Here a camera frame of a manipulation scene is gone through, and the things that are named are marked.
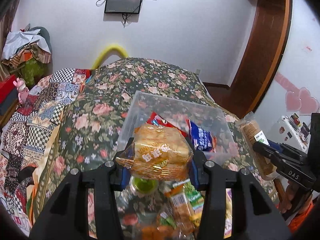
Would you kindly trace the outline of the right hand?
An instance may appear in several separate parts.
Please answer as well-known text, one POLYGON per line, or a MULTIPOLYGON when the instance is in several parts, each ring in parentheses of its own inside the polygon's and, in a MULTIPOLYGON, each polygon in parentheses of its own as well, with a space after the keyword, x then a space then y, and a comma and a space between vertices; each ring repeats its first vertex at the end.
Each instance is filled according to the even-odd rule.
MULTIPOLYGON (((285 190, 283 200, 278 205, 278 210, 281 213, 285 213, 287 210, 291 209, 292 200, 293 200, 294 196, 296 195, 297 190, 299 188, 299 186, 292 181, 288 181, 288 184, 289 185, 287 186, 287 188, 285 190)), ((309 208, 311 202, 312 202, 312 194, 308 197, 308 199, 304 202, 302 207, 298 210, 298 214, 304 213, 309 208)))

